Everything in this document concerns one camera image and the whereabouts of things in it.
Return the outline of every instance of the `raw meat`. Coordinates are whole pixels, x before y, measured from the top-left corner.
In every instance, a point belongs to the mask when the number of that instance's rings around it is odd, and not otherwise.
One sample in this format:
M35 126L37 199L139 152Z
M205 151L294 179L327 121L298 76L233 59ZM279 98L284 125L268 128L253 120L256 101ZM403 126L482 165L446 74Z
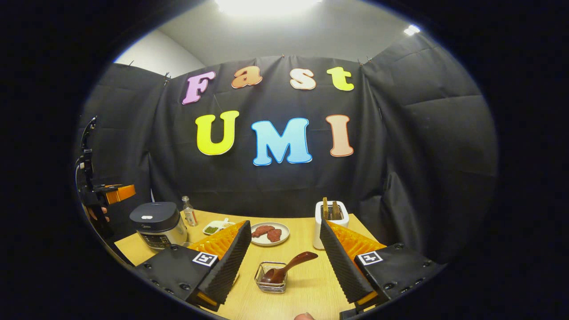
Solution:
M281 234L283 231L281 229L273 229L267 233L267 238L271 240L271 242L277 242L281 240Z
M275 227L272 225L262 225L258 227L253 233L251 233L251 237L258 238L271 230L275 230Z

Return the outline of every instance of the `pink letter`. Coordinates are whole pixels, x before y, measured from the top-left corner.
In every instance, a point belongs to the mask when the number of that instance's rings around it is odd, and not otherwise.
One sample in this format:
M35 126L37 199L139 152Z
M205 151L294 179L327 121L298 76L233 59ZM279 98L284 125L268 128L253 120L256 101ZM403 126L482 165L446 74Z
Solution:
M350 118L343 114L334 114L326 117L326 122L332 127L333 148L330 154L334 157L346 157L354 153L348 139L348 121Z
M197 91L199 90L201 93L204 93L205 89L208 87L207 79L212 80L213 78L215 78L215 72L213 71L195 77L189 77L188 92L186 92L182 104L189 104L199 100L200 96L197 94Z

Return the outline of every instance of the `black fabric backdrop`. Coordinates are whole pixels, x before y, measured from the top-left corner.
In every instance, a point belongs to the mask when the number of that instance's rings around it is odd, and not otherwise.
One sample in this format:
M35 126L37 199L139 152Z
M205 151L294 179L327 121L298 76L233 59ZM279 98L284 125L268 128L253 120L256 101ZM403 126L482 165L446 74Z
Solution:
M231 87L235 71L256 65L263 80ZM352 91L326 70L343 67ZM294 89L289 72L310 69L313 90ZM198 102L182 105L187 79L215 71ZM137 195L109 208L114 240L134 232L128 214L156 201L232 215L308 217L323 196L344 202L382 243L403 241L447 262L476 231L491 197L497 152L488 107L468 73L431 40L415 35L364 65L330 58L273 56L232 61L164 77L113 65L87 102L80 127L97 114L93 163L100 183L135 184ZM196 144L195 119L214 114L212 141L223 138L224 111L237 110L235 142L209 156ZM325 118L344 114L354 154L333 157ZM282 134L303 117L309 163L255 166L251 124L269 120Z

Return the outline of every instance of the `wooden spatula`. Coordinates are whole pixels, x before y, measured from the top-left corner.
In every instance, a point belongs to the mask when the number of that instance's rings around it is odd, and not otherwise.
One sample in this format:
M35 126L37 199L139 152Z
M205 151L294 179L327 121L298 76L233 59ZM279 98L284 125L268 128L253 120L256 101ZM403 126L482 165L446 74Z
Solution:
M303 262L310 261L312 259L318 258L316 253L305 251L296 257L292 258L292 260L284 266L282 269L270 269L265 273L261 282L265 282L268 284L280 284L285 279L285 275L287 271L292 268L293 266L299 265Z

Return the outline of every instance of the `small bowl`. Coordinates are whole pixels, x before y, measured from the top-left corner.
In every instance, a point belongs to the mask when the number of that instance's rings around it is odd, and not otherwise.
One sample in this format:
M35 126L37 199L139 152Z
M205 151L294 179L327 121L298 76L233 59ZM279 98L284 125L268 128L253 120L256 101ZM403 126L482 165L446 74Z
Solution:
M269 271L270 269L282 269L286 266L284 262L273 262L273 261L263 261L259 264L259 268L257 268L257 273L255 274L254 280L259 289L263 292L267 293L284 293L286 290L286 279L288 274L285 274L283 282L280 284L270 284L267 282L261 282L265 272Z

